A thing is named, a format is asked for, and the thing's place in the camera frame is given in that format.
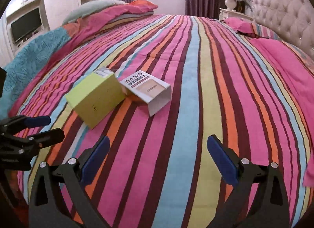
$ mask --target tufted headboard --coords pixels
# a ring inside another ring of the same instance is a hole
[[[314,8],[309,0],[254,0],[253,17],[314,59]]]

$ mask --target striped bed cover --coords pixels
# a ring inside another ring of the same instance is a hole
[[[126,98],[89,130],[65,94],[100,66],[120,80],[139,69],[151,73],[171,84],[172,100],[149,117]],[[216,134],[240,157],[279,164],[296,224],[313,199],[302,186],[312,149],[313,67],[290,44],[240,36],[217,20],[151,15],[124,23],[62,59],[20,107],[18,114],[51,117],[41,131],[66,135],[41,150],[31,172],[18,174],[20,189],[28,200],[41,161],[64,163],[108,135],[109,155],[85,190],[112,227],[206,227],[232,190],[207,152]],[[62,193],[80,221],[65,187]]]

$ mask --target black television screen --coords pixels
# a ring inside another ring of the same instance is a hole
[[[41,26],[39,8],[36,8],[25,14],[11,24],[12,35],[15,42],[36,30]]]

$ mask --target white vase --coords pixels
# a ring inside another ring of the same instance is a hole
[[[227,10],[232,11],[236,7],[236,1],[235,0],[225,0],[225,4],[227,6]]]

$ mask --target silver screw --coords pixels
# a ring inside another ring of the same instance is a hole
[[[250,163],[249,159],[247,159],[247,158],[241,159],[241,162],[242,162],[243,164],[245,164],[245,165],[247,165],[247,164]]]
[[[273,168],[278,168],[278,164],[275,163],[275,162],[272,162],[272,163],[271,163],[271,166],[272,166]]]
[[[39,167],[44,168],[44,167],[46,167],[46,165],[47,165],[46,162],[41,162],[40,165],[39,165]]]
[[[70,160],[68,160],[68,163],[70,165],[76,164],[76,159],[75,158],[71,158]]]

